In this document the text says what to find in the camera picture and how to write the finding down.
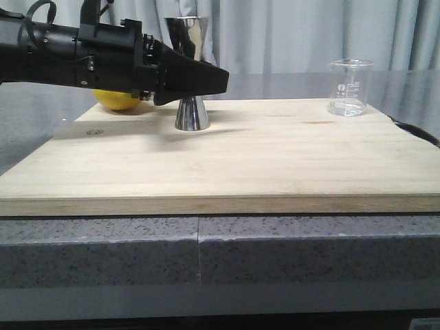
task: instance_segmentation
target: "jigger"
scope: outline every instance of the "jigger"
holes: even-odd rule
[[[208,17],[167,18],[166,26],[173,49],[193,60],[200,61]],[[208,113],[201,96],[182,98],[179,102],[175,128],[181,131],[201,131],[210,126]]]

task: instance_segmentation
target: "glass beaker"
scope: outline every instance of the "glass beaker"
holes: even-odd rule
[[[354,58],[329,63],[332,73],[329,112],[346,117],[365,112],[373,64],[370,60]]]

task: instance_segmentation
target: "yellow lemon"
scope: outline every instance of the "yellow lemon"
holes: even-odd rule
[[[94,89],[93,94],[100,104],[111,110],[131,109],[140,104],[140,99],[132,98],[130,93]]]

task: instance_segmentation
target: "black cable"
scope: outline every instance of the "black cable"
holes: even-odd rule
[[[52,0],[38,0],[36,3],[30,6],[29,10],[26,13],[26,16],[24,18],[24,23],[26,27],[27,35],[29,36],[30,40],[33,42],[35,47],[44,55],[49,57],[52,60],[55,61],[61,61],[61,62],[68,62],[68,63],[79,63],[84,60],[89,60],[90,58],[93,58],[93,56],[86,56],[83,58],[79,58],[77,60],[66,60],[64,58],[57,57],[51,53],[49,53],[42,45],[41,41],[38,41],[35,37],[35,31],[34,31],[34,22],[32,20],[32,17],[34,16],[35,12],[46,3],[49,3],[50,7],[47,12],[47,24],[53,24],[56,16],[56,4]]]

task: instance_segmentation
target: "granite countertop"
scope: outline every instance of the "granite countertop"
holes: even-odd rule
[[[326,79],[237,76],[222,98],[324,97]],[[371,103],[436,135],[437,81],[376,73]],[[94,103],[31,84],[0,99],[3,172]],[[440,212],[4,217],[0,256],[0,320],[440,308]]]

